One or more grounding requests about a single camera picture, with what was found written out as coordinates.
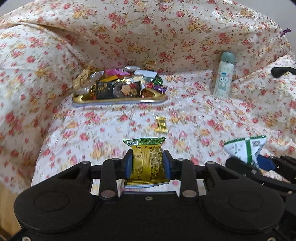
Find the gold green snack packet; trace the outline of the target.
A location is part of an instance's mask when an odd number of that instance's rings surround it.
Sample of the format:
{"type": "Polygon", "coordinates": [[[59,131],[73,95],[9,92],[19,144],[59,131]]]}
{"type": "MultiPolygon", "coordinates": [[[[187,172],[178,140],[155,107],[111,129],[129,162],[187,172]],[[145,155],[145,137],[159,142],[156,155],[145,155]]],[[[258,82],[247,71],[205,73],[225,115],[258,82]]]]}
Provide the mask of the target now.
{"type": "Polygon", "coordinates": [[[163,165],[162,144],[165,140],[165,137],[123,140],[132,149],[132,172],[125,181],[125,188],[152,188],[169,183],[163,165]]]}

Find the green white triangle packet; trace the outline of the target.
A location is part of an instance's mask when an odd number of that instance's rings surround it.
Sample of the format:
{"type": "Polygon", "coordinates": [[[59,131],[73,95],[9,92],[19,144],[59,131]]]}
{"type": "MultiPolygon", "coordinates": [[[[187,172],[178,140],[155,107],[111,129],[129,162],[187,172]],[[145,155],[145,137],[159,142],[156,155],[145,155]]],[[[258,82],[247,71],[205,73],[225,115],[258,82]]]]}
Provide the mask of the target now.
{"type": "Polygon", "coordinates": [[[259,167],[257,157],[266,144],[267,137],[245,137],[226,142],[224,150],[234,158],[254,167],[259,167]]]}

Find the small gold candy packet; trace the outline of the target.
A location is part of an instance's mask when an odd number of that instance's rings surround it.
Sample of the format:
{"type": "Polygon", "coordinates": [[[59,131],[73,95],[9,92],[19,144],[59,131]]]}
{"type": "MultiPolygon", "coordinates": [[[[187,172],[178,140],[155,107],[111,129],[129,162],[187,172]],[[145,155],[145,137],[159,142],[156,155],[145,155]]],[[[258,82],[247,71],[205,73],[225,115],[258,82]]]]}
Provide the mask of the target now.
{"type": "Polygon", "coordinates": [[[166,118],[164,116],[155,116],[156,128],[154,131],[156,133],[167,133],[168,128],[166,127],[166,118]]]}

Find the gold tray full of snacks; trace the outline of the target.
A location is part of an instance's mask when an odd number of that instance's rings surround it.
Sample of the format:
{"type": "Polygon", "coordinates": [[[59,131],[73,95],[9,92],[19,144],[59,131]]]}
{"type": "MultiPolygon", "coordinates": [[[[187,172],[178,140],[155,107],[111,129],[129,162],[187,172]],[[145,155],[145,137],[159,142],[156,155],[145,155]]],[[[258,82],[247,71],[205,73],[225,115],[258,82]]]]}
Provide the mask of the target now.
{"type": "Polygon", "coordinates": [[[77,105],[159,103],[167,87],[158,73],[137,66],[86,68],[72,81],[77,105]]]}

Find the black cracker packet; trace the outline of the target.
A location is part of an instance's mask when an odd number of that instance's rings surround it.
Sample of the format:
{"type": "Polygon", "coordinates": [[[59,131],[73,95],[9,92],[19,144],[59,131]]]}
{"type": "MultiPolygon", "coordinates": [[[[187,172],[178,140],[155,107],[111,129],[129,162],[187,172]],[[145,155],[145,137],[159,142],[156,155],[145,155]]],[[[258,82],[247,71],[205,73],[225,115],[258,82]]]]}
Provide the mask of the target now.
{"type": "Polygon", "coordinates": [[[140,97],[142,83],[137,82],[96,82],[96,99],[137,98],[140,97]]]}

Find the cartoon cat water bottle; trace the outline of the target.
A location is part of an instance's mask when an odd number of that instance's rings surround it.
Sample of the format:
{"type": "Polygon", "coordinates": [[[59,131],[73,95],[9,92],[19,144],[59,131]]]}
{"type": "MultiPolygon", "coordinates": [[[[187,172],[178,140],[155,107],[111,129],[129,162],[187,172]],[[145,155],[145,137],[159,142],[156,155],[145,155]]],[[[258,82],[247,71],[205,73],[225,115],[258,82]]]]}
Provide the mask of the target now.
{"type": "Polygon", "coordinates": [[[230,52],[223,52],[220,57],[218,73],[213,91],[213,95],[215,97],[225,99],[229,96],[234,68],[235,55],[230,52]]]}

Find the floral sofa cover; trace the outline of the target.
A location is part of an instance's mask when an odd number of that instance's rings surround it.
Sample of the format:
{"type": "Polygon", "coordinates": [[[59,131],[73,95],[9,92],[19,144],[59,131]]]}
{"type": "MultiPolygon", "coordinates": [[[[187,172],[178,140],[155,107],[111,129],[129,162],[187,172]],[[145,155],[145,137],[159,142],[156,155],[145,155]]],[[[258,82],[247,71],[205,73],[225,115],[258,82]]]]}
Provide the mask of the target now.
{"type": "Polygon", "coordinates": [[[295,66],[280,26],[234,1],[34,1],[1,17],[1,183],[20,193],[129,138],[196,165],[265,135],[295,156],[295,66]]]}

